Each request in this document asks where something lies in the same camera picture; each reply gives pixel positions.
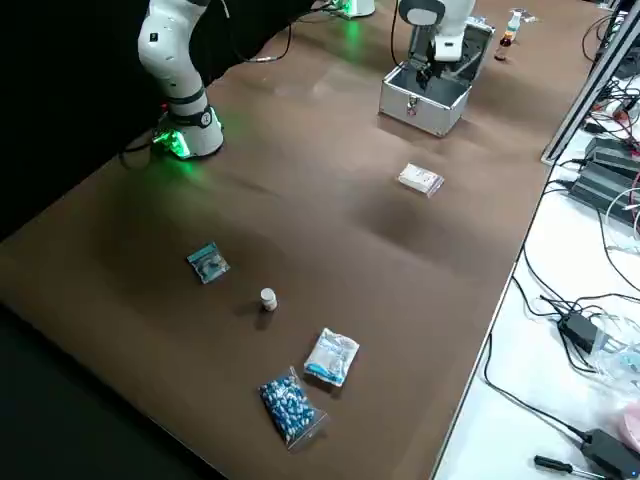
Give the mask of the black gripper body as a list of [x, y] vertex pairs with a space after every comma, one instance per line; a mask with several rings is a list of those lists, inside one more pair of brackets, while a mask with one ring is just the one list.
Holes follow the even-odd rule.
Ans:
[[409, 64], [417, 70], [432, 70], [434, 25], [413, 26], [408, 50]]

